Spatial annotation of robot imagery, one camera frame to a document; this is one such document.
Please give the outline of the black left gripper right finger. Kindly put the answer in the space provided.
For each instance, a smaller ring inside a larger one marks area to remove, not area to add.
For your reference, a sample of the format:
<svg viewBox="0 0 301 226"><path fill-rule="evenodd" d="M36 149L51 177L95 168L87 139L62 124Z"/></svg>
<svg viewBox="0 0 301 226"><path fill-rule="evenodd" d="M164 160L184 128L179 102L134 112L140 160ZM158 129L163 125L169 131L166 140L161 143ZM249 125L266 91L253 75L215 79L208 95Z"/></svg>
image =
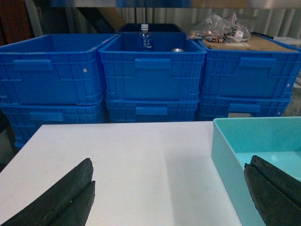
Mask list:
<svg viewBox="0 0 301 226"><path fill-rule="evenodd" d="M267 226L301 224L301 182L254 155L245 164L245 181L250 196Z"/></svg>

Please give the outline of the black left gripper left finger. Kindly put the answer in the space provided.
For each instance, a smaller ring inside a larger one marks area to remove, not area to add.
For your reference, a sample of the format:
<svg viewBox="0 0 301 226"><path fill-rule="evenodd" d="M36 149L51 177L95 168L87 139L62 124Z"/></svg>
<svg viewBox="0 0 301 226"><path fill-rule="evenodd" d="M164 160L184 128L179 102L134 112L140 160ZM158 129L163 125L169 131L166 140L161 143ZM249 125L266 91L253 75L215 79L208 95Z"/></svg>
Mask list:
<svg viewBox="0 0 301 226"><path fill-rule="evenodd" d="M3 226L84 226L95 200L93 164L86 158Z"/></svg>

